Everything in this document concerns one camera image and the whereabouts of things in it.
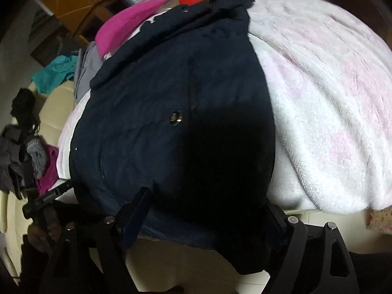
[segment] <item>white floor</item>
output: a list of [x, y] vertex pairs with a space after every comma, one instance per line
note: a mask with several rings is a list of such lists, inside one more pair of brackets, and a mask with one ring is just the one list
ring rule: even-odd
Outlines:
[[[349, 216], [313, 212], [301, 220], [319, 226], [336, 222], [350, 251], [392, 252], [392, 236], [366, 229], [365, 211]], [[140, 291], [166, 291], [182, 285], [187, 294], [260, 294], [269, 279], [266, 272], [239, 275], [215, 251], [167, 241], [138, 239], [128, 252], [127, 263]]]

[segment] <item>pink cloth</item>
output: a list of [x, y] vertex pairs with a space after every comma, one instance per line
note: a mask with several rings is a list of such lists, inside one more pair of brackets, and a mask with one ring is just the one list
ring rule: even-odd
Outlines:
[[46, 154], [48, 155], [48, 166], [45, 174], [41, 179], [37, 180], [37, 190], [39, 195], [43, 195], [55, 184], [58, 180], [56, 161], [58, 157], [58, 148], [42, 143]]
[[103, 58], [120, 47], [139, 24], [154, 15], [165, 2], [165, 0], [141, 2], [110, 18], [95, 36], [99, 56]]

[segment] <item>white cloth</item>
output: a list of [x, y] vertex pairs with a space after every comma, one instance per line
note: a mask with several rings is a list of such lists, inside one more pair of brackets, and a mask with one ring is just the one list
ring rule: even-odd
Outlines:
[[255, 0], [248, 12], [276, 124], [270, 200], [340, 214], [392, 205], [388, 46], [324, 0]]
[[56, 167], [58, 177], [60, 179], [71, 178], [71, 175], [69, 173], [69, 151], [71, 149], [71, 140], [75, 131], [76, 124], [82, 116], [89, 99], [90, 91], [84, 94], [79, 104], [76, 105], [73, 112], [68, 116], [63, 130], [61, 131], [60, 137], [58, 138], [58, 157], [56, 161]]

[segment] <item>silver screw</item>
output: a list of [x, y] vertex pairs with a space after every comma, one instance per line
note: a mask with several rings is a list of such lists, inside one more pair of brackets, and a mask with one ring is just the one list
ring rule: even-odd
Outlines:
[[107, 216], [107, 217], [105, 218], [105, 223], [106, 223], [106, 224], [111, 224], [111, 223], [114, 222], [115, 219], [116, 219], [116, 218], [115, 218], [114, 216]]
[[66, 228], [68, 231], [71, 231], [71, 230], [75, 229], [75, 223], [69, 222], [69, 223], [66, 224], [65, 228]]
[[291, 217], [289, 217], [289, 222], [292, 224], [296, 224], [296, 223], [298, 223], [298, 218], [291, 216]]
[[335, 222], [329, 221], [329, 222], [328, 222], [328, 227], [329, 227], [331, 230], [334, 230], [334, 229], [336, 229], [338, 226], [336, 225]]

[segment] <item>beige chair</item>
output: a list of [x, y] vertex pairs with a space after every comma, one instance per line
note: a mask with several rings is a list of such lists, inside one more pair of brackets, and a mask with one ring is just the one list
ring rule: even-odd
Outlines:
[[[68, 116], [75, 106], [73, 82], [66, 81], [50, 95], [38, 94], [35, 84], [29, 89], [36, 95], [36, 107], [41, 124], [38, 134], [52, 146], [57, 146], [58, 138]], [[4, 263], [12, 276], [20, 274], [20, 256], [23, 235], [31, 220], [23, 217], [22, 207], [26, 200], [18, 200], [14, 194], [0, 191], [0, 232], [5, 234], [6, 248]]]

